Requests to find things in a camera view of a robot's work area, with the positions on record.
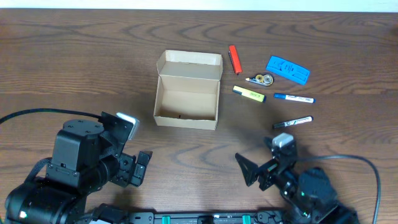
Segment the yellow highlighter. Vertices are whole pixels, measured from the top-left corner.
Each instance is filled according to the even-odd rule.
[[[266,96],[260,93],[256,93],[255,91],[247,90],[245,88],[239,87],[239,86],[234,86],[232,89],[234,93],[240,94],[242,96],[248,97],[250,99],[254,99],[258,102],[265,102],[266,101]]]

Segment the gray cable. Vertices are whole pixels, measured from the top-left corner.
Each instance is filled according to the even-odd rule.
[[[374,175],[376,176],[376,185],[377,185],[376,206],[374,208],[374,215],[373,215],[373,224],[376,224],[377,215],[379,213],[380,201],[381,201],[381,181],[380,181],[379,171],[377,171],[376,166],[365,157],[354,156],[354,155],[343,155],[343,154],[332,155],[332,156],[314,156],[308,158],[297,158],[297,162],[309,162],[309,161],[316,161],[323,159],[358,159],[366,162],[369,166],[372,167]]]

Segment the green tape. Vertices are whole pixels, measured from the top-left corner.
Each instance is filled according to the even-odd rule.
[[[250,215],[243,215],[242,219],[243,219],[243,224],[251,224]]]
[[[170,217],[162,217],[162,224],[170,224],[171,218]]]

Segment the blue marker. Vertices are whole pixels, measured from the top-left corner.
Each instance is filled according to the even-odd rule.
[[[302,96],[292,96],[292,95],[286,95],[286,94],[282,94],[282,93],[274,93],[274,98],[284,99],[284,100],[293,100],[293,101],[299,101],[299,102],[305,102],[305,103],[315,103],[314,98],[302,97]]]

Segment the wood grain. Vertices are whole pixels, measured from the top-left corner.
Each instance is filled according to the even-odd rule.
[[[271,124],[312,115],[284,129],[300,154],[359,154],[382,179],[379,223],[398,222],[398,14],[327,12],[206,12],[135,10],[0,10],[0,116],[27,108],[122,111],[141,121],[125,152],[151,150],[144,184],[113,184],[89,197],[87,209],[113,203],[158,212],[288,208],[275,187],[247,188],[234,153],[259,164],[270,159],[264,136]],[[244,72],[236,76],[228,45]],[[155,62],[165,49],[223,55],[216,131],[156,126]],[[271,55],[311,70],[305,86],[275,76],[262,88],[244,78],[264,71]],[[240,85],[268,96],[265,104],[232,93]],[[273,99],[275,92],[308,95],[314,105]],[[32,114],[0,126],[0,215],[8,193],[32,166],[52,155],[62,123],[76,116]],[[356,161],[322,166],[339,199],[370,223],[376,184]]]

